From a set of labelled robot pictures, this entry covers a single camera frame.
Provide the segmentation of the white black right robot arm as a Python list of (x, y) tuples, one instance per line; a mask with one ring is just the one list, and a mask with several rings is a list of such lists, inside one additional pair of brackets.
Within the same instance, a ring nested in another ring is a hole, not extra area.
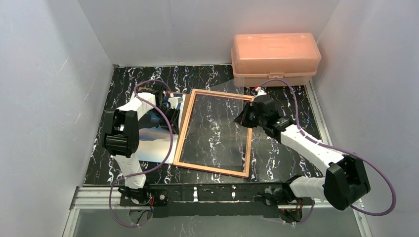
[(286, 181), (282, 189), (289, 200), (317, 198), (345, 210), (370, 192), (362, 160), (323, 147), (320, 140), (298, 128), (295, 120), (281, 116), (273, 100), (247, 102), (234, 122), (246, 128), (261, 127), (267, 136), (293, 149), (321, 171), (322, 178), (294, 176)]

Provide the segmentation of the blue sky landscape photo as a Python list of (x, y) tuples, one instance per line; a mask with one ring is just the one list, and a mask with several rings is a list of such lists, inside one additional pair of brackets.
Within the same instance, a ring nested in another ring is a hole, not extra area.
[[(188, 94), (183, 95), (183, 104), (180, 108), (180, 119), (182, 120), (183, 108), (187, 99)], [(174, 160), (174, 154), (177, 146), (178, 135), (173, 135), (173, 145), (171, 146), (171, 152), (167, 158), (167, 164), (172, 164)], [(170, 146), (170, 134), (165, 129), (152, 127), (152, 128), (141, 128), (139, 130), (139, 147), (136, 151), (136, 157), (139, 161), (156, 162), (160, 163), (166, 157)]]

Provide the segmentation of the clear acrylic sheet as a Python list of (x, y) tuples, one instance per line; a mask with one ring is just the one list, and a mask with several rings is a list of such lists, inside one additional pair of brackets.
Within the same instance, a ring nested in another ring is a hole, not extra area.
[(248, 130), (234, 119), (245, 104), (244, 88), (230, 80), (207, 89), (239, 97), (195, 96), (179, 161), (242, 172)]

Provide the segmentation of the pink wooden picture frame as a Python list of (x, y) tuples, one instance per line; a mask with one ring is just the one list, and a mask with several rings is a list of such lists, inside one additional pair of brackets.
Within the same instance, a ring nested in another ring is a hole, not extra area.
[(181, 162), (181, 154), (184, 147), (184, 142), (187, 135), (187, 130), (189, 126), (189, 121), (192, 115), (193, 106), (195, 103), (195, 99), (197, 95), (206, 95), (206, 96), (215, 96), (215, 97), (223, 97), (228, 99), (239, 99), (243, 101), (252, 102), (254, 97), (250, 95), (243, 95), (243, 94), (234, 94), (234, 93), (228, 93), (228, 92), (221, 92), (221, 91), (211, 91), (211, 90), (204, 90), (204, 89), (193, 89), (191, 92), (191, 96), (189, 99), (189, 104), (184, 111), (185, 119), (183, 121), (180, 134), (178, 136), (178, 142), (177, 147), (175, 150), (173, 165), (183, 167), (183, 168), (189, 168), (193, 170), (199, 170), (204, 172), (210, 172), (210, 173), (218, 173), (223, 175), (230, 175), (234, 177), (241, 177), (241, 178), (247, 178), (250, 174), (250, 164), (251, 164), (251, 158), (250, 158), (250, 151), (251, 151), (251, 137), (252, 137), (252, 129), (249, 128), (247, 130), (247, 138), (246, 138), (246, 148), (245, 148), (245, 160), (244, 160), (244, 171), (238, 172), (233, 170), (227, 170), (227, 169), (221, 169), (217, 167), (208, 167), (203, 165), (197, 165), (197, 164), (191, 164), (191, 163), (185, 163)]

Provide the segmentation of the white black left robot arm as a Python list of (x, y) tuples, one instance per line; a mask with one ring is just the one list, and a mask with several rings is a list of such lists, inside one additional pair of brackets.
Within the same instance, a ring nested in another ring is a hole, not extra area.
[(128, 103), (105, 112), (102, 145), (120, 167), (123, 195), (147, 197), (141, 161), (173, 162), (184, 99), (164, 89), (141, 88)]

